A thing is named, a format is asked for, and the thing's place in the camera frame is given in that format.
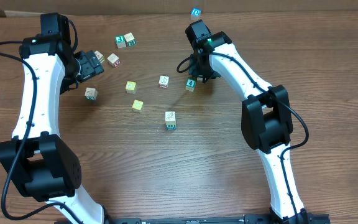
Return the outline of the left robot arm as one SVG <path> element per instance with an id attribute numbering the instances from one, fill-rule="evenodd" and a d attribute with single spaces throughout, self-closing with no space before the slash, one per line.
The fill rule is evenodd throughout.
<path id="1" fill-rule="evenodd" d="M 71 223 L 111 223 L 106 209 L 81 184 L 81 166 L 63 142 L 58 128 L 59 97 L 81 70 L 76 44 L 51 30 L 20 42 L 17 58 L 24 66 L 21 111 L 12 138 L 0 142 L 0 163 L 7 172 L 1 210 L 10 220 L 23 220 L 55 207 Z M 45 205 L 26 215 L 8 213 L 6 196 L 13 183 L 23 197 Z"/>

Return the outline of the yellow-sided picture wooden block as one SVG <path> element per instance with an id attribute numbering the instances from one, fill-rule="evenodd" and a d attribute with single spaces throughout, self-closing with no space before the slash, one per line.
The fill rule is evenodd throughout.
<path id="1" fill-rule="evenodd" d="M 176 124 L 176 114 L 174 111 L 165 112 L 165 124 Z"/>

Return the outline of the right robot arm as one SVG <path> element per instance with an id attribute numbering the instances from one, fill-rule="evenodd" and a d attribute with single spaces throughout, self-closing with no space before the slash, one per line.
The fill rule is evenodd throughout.
<path id="1" fill-rule="evenodd" d="M 238 54 L 224 33 L 186 31 L 194 50 L 189 71 L 207 81 L 222 76 L 242 100 L 241 130 L 246 143 L 262 160 L 270 189 L 271 219 L 275 223 L 307 223 L 291 169 L 292 119 L 300 116 L 290 108 L 287 90 L 260 78 Z"/>

